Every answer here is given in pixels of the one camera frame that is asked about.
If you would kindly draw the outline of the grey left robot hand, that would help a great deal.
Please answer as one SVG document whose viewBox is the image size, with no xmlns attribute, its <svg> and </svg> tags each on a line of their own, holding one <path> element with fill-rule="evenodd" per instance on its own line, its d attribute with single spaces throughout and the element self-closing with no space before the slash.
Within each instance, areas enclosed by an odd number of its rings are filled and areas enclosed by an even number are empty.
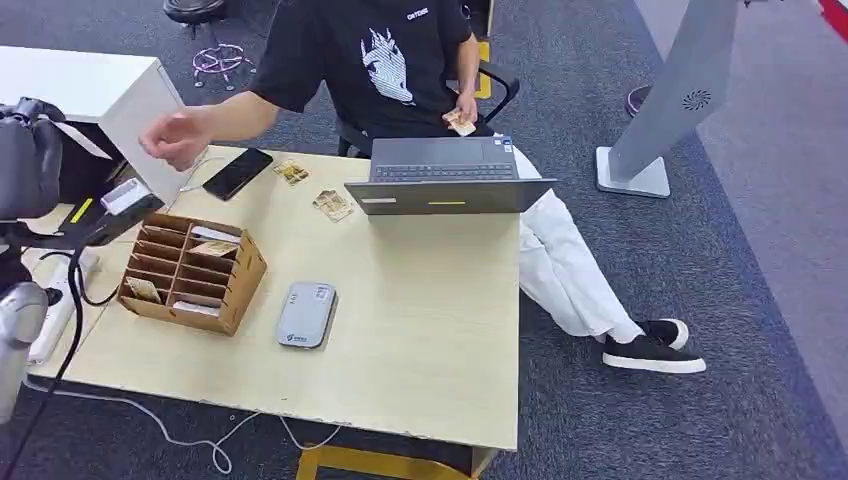
<svg viewBox="0 0 848 480">
<path fill-rule="evenodd" d="M 59 204 L 62 166 L 58 107 L 22 97 L 1 107 L 1 243 L 10 247 L 76 250 L 103 246 L 164 206 L 147 186 L 131 178 L 101 197 L 106 213 L 93 225 L 61 235 L 36 233 L 24 222 Z"/>
</svg>

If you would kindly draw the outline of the person's left hand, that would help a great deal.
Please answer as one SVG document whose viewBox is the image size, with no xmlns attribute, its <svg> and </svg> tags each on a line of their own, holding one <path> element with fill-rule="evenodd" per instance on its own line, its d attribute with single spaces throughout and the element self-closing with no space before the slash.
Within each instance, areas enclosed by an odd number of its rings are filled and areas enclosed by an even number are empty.
<svg viewBox="0 0 848 480">
<path fill-rule="evenodd" d="M 448 123 L 460 129 L 469 129 L 478 118 L 478 108 L 475 93 L 471 90 L 461 92 L 455 108 L 447 115 Z"/>
</svg>

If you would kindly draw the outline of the person's right hand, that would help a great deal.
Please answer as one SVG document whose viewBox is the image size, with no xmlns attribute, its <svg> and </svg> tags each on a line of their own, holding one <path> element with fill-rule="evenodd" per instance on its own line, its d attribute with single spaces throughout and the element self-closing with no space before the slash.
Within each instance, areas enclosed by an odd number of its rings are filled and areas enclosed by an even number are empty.
<svg viewBox="0 0 848 480">
<path fill-rule="evenodd" d="M 164 115 L 139 136 L 139 144 L 151 157 L 186 171 L 212 141 L 205 114 L 203 107 L 186 107 Z"/>
</svg>

